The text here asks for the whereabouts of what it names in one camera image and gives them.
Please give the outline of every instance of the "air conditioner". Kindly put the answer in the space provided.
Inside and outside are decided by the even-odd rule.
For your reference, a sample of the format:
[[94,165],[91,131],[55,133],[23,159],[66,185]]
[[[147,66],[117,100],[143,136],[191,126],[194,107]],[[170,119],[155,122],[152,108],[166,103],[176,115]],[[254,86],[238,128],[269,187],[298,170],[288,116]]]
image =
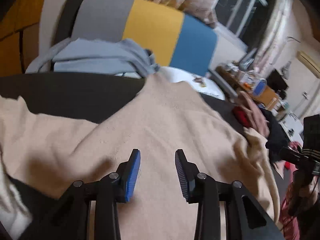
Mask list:
[[302,62],[317,78],[320,78],[320,67],[313,59],[304,51],[298,51],[297,59]]

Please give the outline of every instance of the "beige blanket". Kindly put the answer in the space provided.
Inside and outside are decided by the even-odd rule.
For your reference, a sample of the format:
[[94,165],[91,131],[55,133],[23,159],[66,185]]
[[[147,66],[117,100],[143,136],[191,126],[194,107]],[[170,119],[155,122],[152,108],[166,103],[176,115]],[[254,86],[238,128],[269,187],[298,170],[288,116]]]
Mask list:
[[246,135],[249,144],[187,83],[168,83],[159,73],[148,77],[137,97],[100,125],[35,115],[23,98],[0,97],[6,170],[48,196],[60,197],[77,179],[99,180],[127,161],[133,148],[141,151],[134,197],[118,205],[123,239],[193,238],[197,205],[182,197],[174,164],[180,148],[188,161],[217,181],[242,181],[278,220],[279,195],[266,139],[253,129]]

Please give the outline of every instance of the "wooden table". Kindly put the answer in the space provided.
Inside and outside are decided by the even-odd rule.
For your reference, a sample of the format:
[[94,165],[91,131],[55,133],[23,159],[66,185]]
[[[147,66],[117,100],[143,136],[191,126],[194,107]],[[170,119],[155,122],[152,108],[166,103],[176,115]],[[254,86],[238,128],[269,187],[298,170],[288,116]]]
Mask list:
[[229,72],[225,71],[223,67],[218,66],[216,71],[234,90],[241,89],[246,91],[254,101],[264,104],[266,109],[269,111],[271,111],[279,101],[279,96],[269,86],[266,86],[262,94],[256,97],[251,94],[251,89],[240,84],[238,80]]

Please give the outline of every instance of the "window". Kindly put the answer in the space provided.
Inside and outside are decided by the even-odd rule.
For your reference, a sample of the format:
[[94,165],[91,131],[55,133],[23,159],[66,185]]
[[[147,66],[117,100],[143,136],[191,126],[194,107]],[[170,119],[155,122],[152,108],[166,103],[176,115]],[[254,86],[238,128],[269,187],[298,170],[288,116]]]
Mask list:
[[217,18],[234,38],[246,46],[256,46],[261,29],[270,17],[271,0],[218,0],[215,6]]

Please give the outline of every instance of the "black monitor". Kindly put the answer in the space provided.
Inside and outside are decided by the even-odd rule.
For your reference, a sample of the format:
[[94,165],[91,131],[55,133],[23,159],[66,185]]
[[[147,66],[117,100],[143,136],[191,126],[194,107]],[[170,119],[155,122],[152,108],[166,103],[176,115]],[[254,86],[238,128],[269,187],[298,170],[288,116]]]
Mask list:
[[276,69],[274,69],[267,77],[267,84],[275,92],[277,92],[278,90],[286,90],[288,88],[287,83],[284,81],[284,79]]

